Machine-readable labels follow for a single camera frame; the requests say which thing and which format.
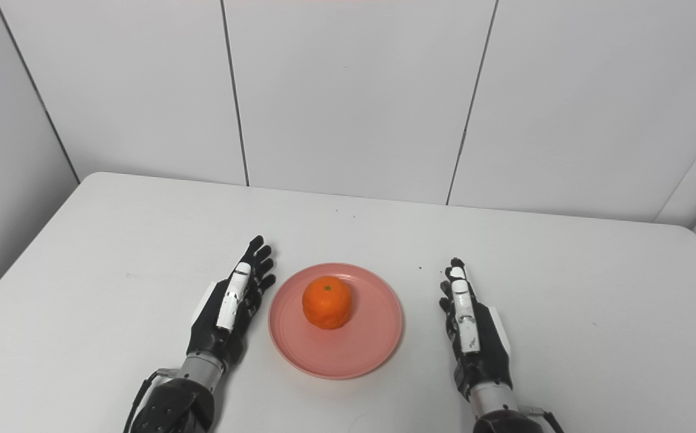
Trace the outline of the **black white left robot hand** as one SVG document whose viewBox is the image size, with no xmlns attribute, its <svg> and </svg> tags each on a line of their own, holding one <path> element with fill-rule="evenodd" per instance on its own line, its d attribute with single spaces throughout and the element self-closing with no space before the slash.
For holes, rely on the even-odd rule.
<svg viewBox="0 0 696 433">
<path fill-rule="evenodd" d="M 188 354 L 210 354 L 223 368 L 237 365 L 244 354 L 250 323 L 265 292 L 276 282 L 273 249 L 255 236 L 229 277 L 206 290 L 194 314 Z"/>
</svg>

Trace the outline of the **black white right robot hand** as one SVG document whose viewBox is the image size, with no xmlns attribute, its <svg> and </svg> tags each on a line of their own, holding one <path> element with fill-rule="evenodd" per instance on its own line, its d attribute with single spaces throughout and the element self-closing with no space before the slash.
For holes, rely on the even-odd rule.
<svg viewBox="0 0 696 433">
<path fill-rule="evenodd" d="M 461 259 L 452 258 L 445 275 L 439 306 L 446 315 L 458 392 L 468 399 L 472 389 L 482 383 L 512 387 L 510 344 L 497 310 L 475 296 Z"/>
</svg>

